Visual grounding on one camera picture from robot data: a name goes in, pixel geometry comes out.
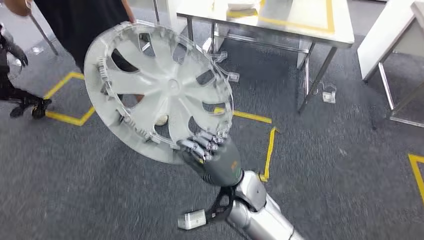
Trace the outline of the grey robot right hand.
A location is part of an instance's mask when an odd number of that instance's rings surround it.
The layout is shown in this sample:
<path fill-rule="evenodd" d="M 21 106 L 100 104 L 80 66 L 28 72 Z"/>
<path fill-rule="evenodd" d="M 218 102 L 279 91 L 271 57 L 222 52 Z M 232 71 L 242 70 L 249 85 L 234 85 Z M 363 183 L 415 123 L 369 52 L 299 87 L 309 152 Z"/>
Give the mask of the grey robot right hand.
<path fill-rule="evenodd" d="M 215 135 L 201 130 L 189 138 L 178 140 L 176 144 L 180 147 L 178 155 L 204 182 L 231 187 L 241 181 L 241 156 L 226 132 Z"/>

